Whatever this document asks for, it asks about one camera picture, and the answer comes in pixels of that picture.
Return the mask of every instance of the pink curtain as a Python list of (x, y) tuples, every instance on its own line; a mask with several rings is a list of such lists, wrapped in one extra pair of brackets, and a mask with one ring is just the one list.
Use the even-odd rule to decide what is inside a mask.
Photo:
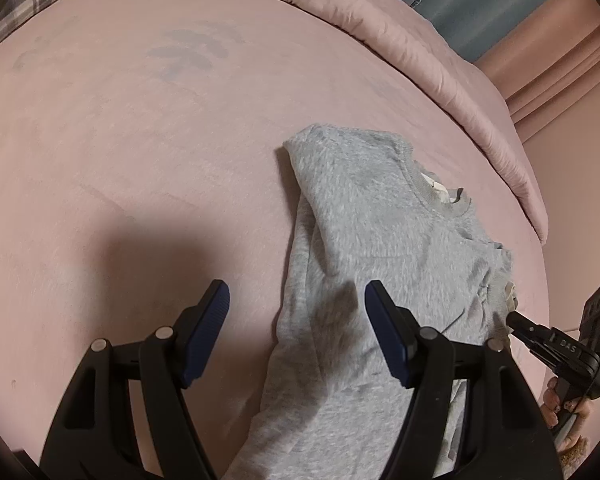
[(500, 90), (525, 142), (600, 82), (600, 6), (547, 0), (476, 65)]

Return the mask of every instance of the bed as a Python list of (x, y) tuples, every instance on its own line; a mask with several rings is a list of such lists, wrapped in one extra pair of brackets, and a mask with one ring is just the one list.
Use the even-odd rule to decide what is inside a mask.
[[(546, 211), (506, 105), (404, 3), (59, 0), (0, 43), (11, 447), (39, 457), (94, 338), (142, 338), (222, 278), (232, 309), (186, 399), (225, 471), (275, 343), (299, 195), (282, 142), (311, 123), (408, 139), (512, 249), (519, 310), (548, 324)], [(513, 354), (538, 396), (544, 367)]]

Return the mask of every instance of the gray sweatshirt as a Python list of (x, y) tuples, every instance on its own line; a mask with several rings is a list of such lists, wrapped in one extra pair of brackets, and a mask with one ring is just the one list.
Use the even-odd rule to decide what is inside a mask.
[[(316, 124), (285, 147), (302, 194), (278, 344), (224, 478), (376, 479), (412, 391), (389, 374), (365, 285), (381, 280), (420, 325), (482, 344), (507, 337), (510, 253), (487, 238), (464, 190), (440, 202), (399, 136)], [(463, 409), (457, 382), (436, 474), (453, 467)]]

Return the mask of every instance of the wall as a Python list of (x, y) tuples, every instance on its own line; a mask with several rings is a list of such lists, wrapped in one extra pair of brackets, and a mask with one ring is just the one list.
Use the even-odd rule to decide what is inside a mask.
[[(524, 147), (549, 213), (551, 323), (572, 328), (600, 285), (600, 83)], [(600, 399), (584, 435), (592, 444), (600, 439)]]

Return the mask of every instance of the blue gripper pad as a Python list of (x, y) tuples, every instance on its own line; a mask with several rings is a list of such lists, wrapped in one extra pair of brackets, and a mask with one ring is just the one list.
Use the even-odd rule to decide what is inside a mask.
[(365, 310), (371, 326), (376, 333), (380, 349), (391, 375), (407, 387), (409, 370), (407, 368), (408, 352), (397, 326), (388, 312), (388, 308), (397, 309), (384, 286), (378, 280), (369, 282), (365, 287)]
[(176, 322), (178, 337), (190, 337), (176, 347), (182, 353), (180, 380), (184, 388), (202, 376), (206, 362), (216, 344), (218, 334), (229, 312), (229, 287), (222, 280), (213, 280), (200, 303), (186, 309)]

